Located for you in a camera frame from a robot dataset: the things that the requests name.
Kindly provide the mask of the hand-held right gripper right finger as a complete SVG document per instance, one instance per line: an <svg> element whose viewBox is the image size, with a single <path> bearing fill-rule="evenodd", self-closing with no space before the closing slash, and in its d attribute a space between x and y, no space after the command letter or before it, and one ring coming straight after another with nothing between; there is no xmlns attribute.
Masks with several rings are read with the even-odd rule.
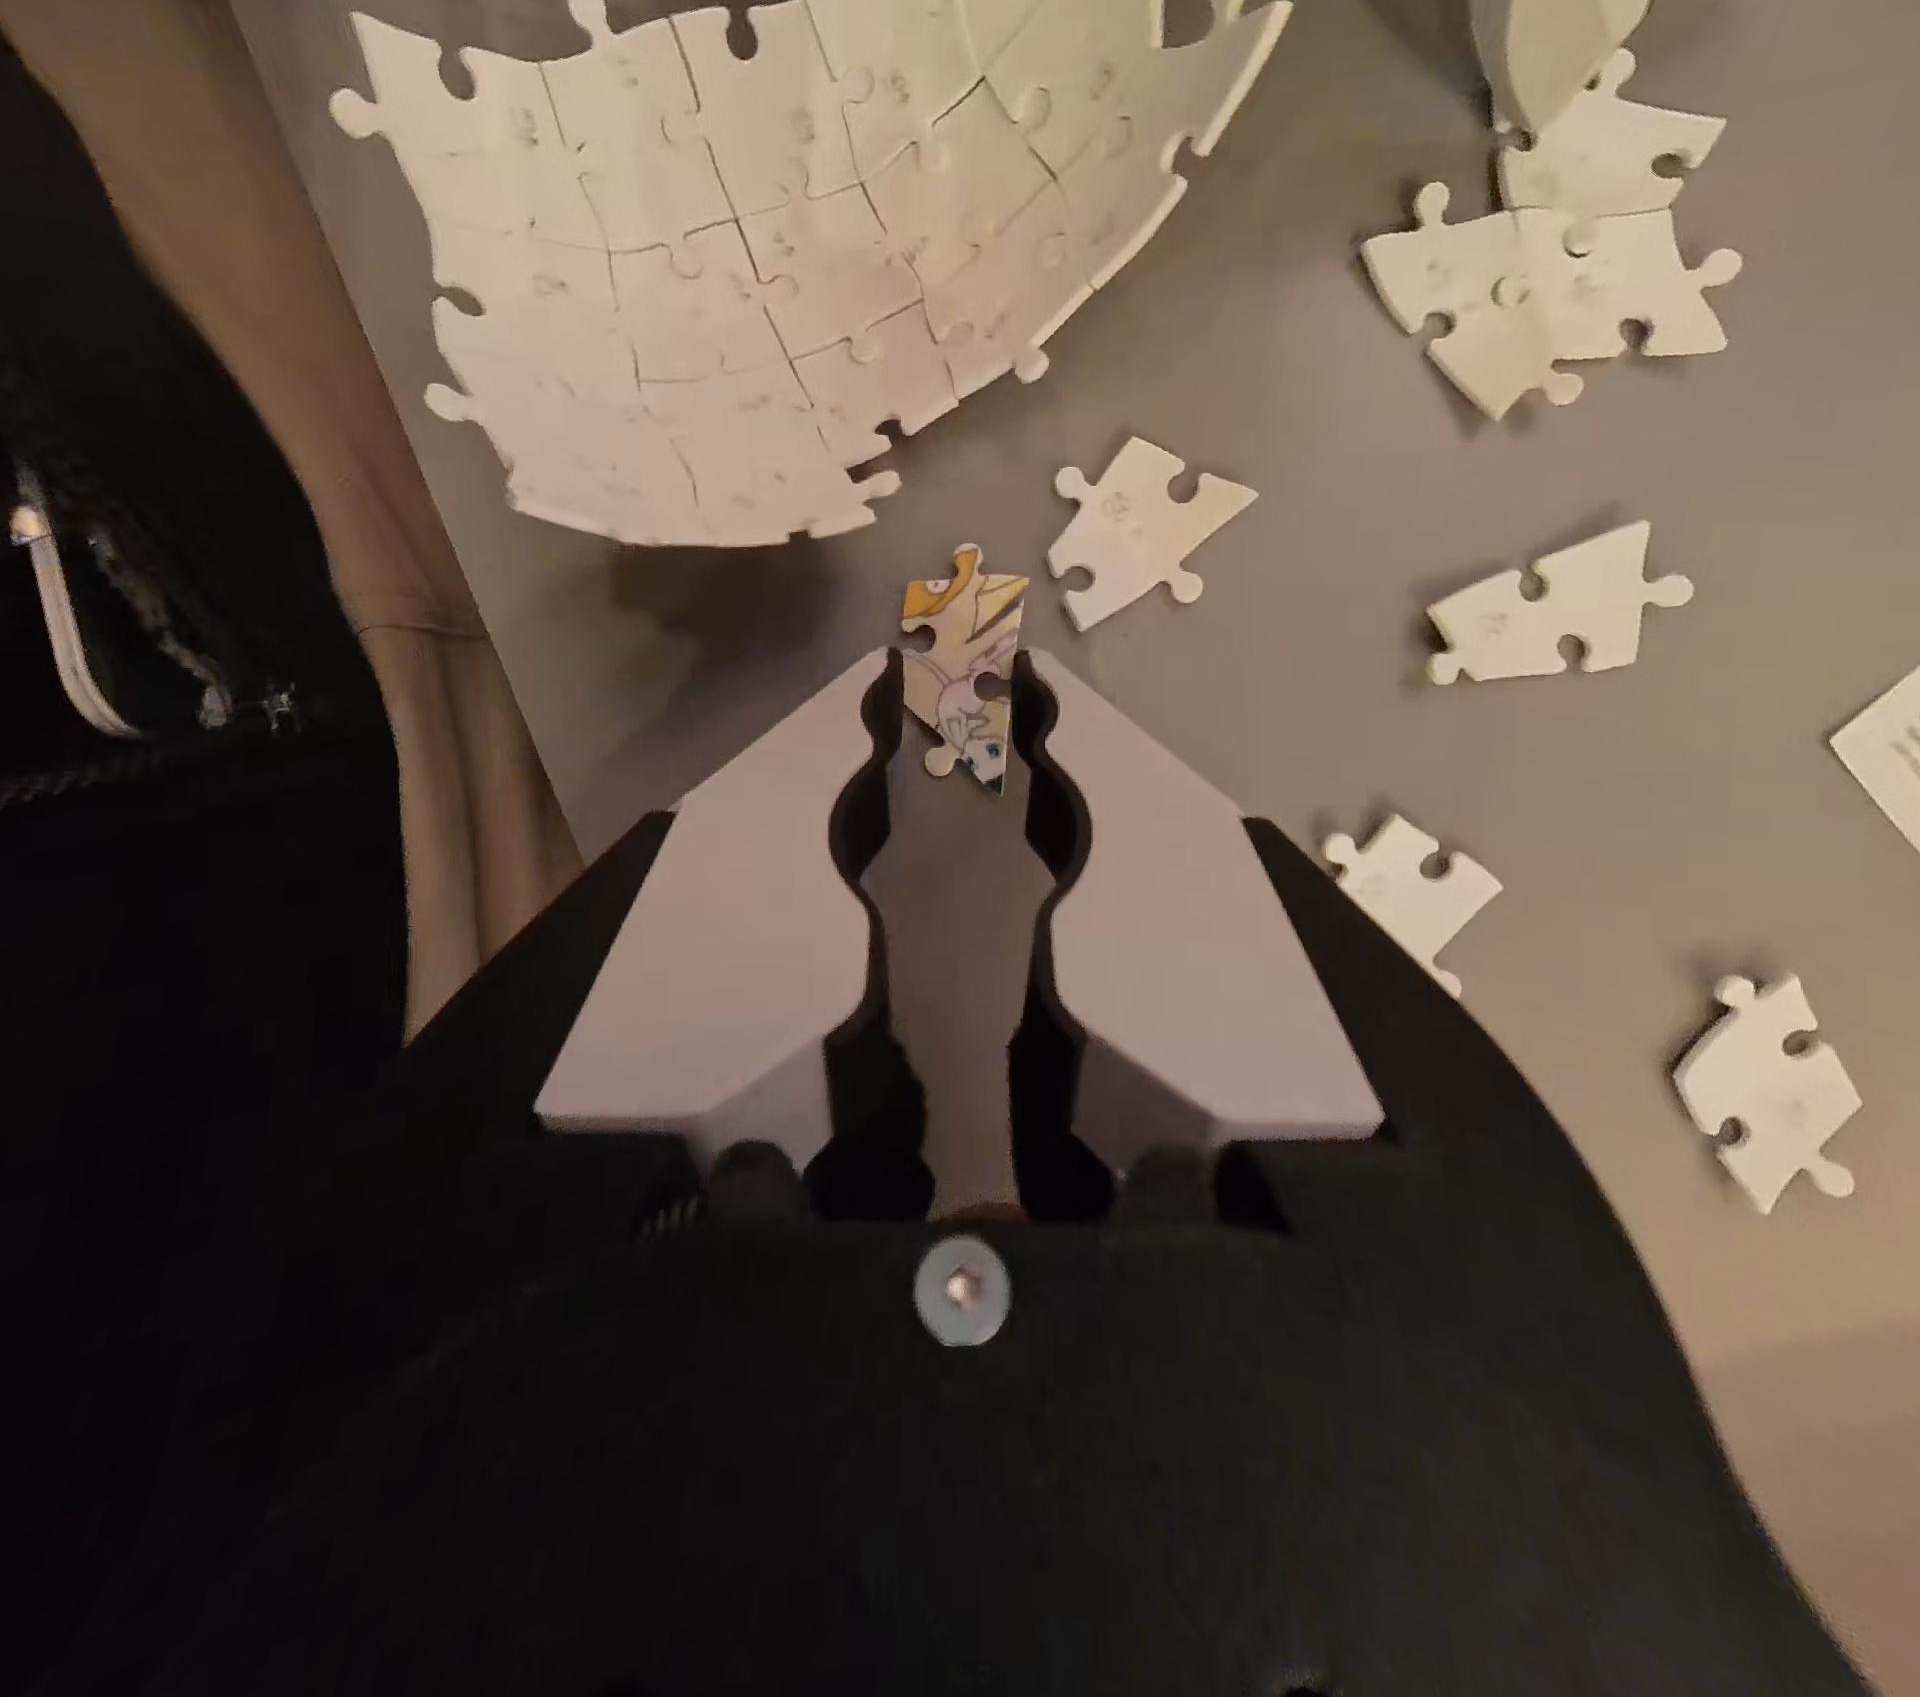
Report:
<svg viewBox="0 0 1920 1697"><path fill-rule="evenodd" d="M1010 1047L1015 1157L1357 1141L1384 1110L1248 821L1058 659L1015 662L1024 842L1049 877Z"/></svg>

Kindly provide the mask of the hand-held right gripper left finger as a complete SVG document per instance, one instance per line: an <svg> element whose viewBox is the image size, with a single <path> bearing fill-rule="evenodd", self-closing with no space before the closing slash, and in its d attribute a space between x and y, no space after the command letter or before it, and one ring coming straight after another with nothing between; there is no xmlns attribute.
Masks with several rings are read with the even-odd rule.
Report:
<svg viewBox="0 0 1920 1697"><path fill-rule="evenodd" d="M671 809L535 1096L544 1130L669 1137L698 1167L756 1143L803 1170L828 1147L828 1038L875 1000L834 818L897 743L897 655L875 649Z"/></svg>

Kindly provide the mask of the colour printed puzzle piece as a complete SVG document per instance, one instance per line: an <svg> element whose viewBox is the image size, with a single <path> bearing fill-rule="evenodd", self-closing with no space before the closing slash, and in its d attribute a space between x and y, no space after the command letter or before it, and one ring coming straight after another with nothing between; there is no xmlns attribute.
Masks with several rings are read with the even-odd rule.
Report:
<svg viewBox="0 0 1920 1697"><path fill-rule="evenodd" d="M965 769L982 791L1004 791L1028 588L1025 576L991 573L972 540L951 551L946 574L906 583L897 617L909 643L902 703L928 730L928 775L946 778Z"/></svg>

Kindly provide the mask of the joined white puzzle pieces cluster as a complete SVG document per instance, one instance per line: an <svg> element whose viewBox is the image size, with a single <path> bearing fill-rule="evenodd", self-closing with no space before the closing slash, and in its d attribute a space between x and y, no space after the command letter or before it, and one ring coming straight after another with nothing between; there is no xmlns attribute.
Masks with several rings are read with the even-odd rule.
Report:
<svg viewBox="0 0 1920 1697"><path fill-rule="evenodd" d="M1743 264L1734 249L1684 254L1672 205L1723 118L1631 101L1636 55L1617 47L1539 132L1499 123L1498 206L1451 219L1421 186L1410 221L1360 243L1357 262L1401 333L1483 418L1528 397L1565 407L1573 365L1702 356L1726 347L1710 294Z"/></svg>

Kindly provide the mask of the large assembled curved puzzle shell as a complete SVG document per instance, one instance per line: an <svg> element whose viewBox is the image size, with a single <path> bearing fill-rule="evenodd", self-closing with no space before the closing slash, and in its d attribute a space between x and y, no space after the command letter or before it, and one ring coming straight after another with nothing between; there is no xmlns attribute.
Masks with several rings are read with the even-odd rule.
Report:
<svg viewBox="0 0 1920 1697"><path fill-rule="evenodd" d="M635 546L748 548L874 521L875 461L1045 370L1264 70L1287 5L781 0L574 52L460 49L349 17L361 88L419 208L443 382L510 505Z"/></svg>

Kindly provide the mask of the person's black zip jacket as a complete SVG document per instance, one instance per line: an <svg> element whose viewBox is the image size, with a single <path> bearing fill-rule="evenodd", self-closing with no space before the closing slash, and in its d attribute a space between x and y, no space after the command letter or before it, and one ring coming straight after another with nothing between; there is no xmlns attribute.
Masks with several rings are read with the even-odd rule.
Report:
<svg viewBox="0 0 1920 1697"><path fill-rule="evenodd" d="M3 732L3 1051L193 1121L322 1126L402 1043L386 706L293 472L9 43L3 469L181 689L133 738Z"/></svg>

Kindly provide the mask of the person's beige trousers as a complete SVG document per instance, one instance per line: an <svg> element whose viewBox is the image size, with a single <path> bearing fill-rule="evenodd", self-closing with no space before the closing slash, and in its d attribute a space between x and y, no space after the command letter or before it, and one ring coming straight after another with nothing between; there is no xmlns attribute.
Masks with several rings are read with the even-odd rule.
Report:
<svg viewBox="0 0 1920 1697"><path fill-rule="evenodd" d="M425 1022L581 869L228 0L2 0L133 272L247 394L318 525L396 738Z"/></svg>

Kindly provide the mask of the folded paper instruction sheet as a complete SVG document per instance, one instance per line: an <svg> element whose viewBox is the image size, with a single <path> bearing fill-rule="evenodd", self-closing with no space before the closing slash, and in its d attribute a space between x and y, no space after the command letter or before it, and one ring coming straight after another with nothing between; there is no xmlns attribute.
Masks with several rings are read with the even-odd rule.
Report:
<svg viewBox="0 0 1920 1697"><path fill-rule="evenodd" d="M1896 835L1917 850L1917 671L1839 724L1828 749Z"/></svg>

